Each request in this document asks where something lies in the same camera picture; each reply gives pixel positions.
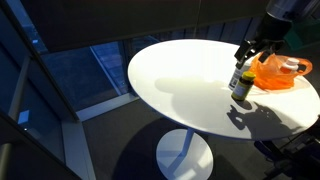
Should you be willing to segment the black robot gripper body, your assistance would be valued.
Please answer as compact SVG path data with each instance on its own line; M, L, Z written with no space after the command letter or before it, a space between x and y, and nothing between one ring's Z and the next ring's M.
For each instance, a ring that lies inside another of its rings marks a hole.
M266 13L253 38L254 50L256 52L268 50L271 53L279 51L284 45L284 36L291 26L290 21L279 20Z

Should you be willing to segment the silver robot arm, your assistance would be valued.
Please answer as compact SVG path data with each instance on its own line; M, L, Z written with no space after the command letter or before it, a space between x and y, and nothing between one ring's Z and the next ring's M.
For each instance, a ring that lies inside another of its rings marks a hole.
M320 21L312 15L319 6L320 0L270 0L255 34L236 51L236 68L258 53L264 62L273 53L302 56L303 51L318 47Z

